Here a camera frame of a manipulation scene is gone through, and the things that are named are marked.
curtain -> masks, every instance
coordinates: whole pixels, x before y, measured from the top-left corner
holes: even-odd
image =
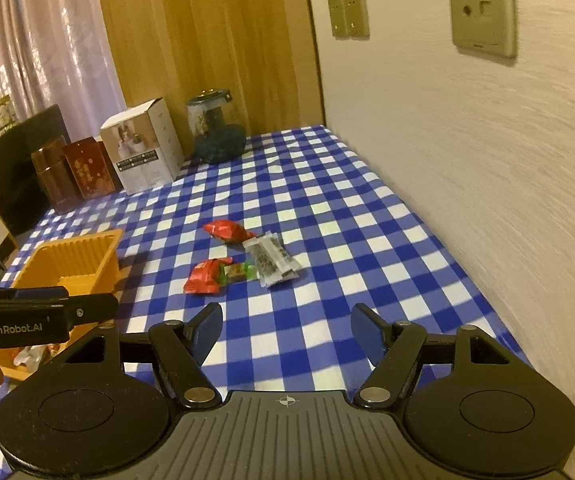
[[[20,120],[58,104],[72,140],[125,109],[99,0],[0,0],[0,97]]]

blue and white checkered tablecloth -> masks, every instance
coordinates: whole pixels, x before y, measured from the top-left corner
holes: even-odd
[[[210,298],[186,296],[183,285],[195,264],[245,259],[242,247],[226,246],[201,228],[213,219],[279,233],[304,270],[269,290],[244,282]],[[349,325],[359,302],[389,322],[409,319],[429,332],[478,325],[525,359],[439,239],[322,126],[254,137],[242,158],[189,164],[169,186],[120,192],[62,216],[49,212],[4,285],[42,242],[114,228],[124,230],[118,325],[141,332],[166,319],[189,320],[218,301],[223,332],[203,369],[224,396],[235,388],[355,390],[371,370]],[[152,380],[144,365],[126,370]],[[421,380],[446,372],[429,368]],[[0,398],[6,391],[4,384]],[[8,471],[0,452],[0,478]]]

wall switch panel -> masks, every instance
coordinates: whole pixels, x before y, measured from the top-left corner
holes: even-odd
[[[331,34],[335,38],[349,38],[343,0],[328,0],[330,9]]]
[[[343,0],[347,30],[352,38],[369,38],[369,22],[365,0]]]
[[[450,0],[456,46],[504,57],[517,54],[515,0]]]

clear plastic packet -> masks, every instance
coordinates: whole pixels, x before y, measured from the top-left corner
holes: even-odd
[[[245,251],[254,259],[261,286],[297,278],[301,265],[285,250],[279,235],[266,233],[244,242]]]
[[[25,365],[29,373],[33,374],[39,369],[48,345],[26,346],[14,358],[14,366]]]

orange plastic basket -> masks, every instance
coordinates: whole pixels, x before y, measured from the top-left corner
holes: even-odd
[[[119,281],[117,246],[123,230],[115,229],[93,235],[43,243],[18,273],[16,288],[64,286],[70,296],[113,292]],[[93,329],[96,323],[74,327],[62,351]],[[7,377],[25,380],[30,374],[23,365],[15,367],[10,349],[0,349],[0,367]]]

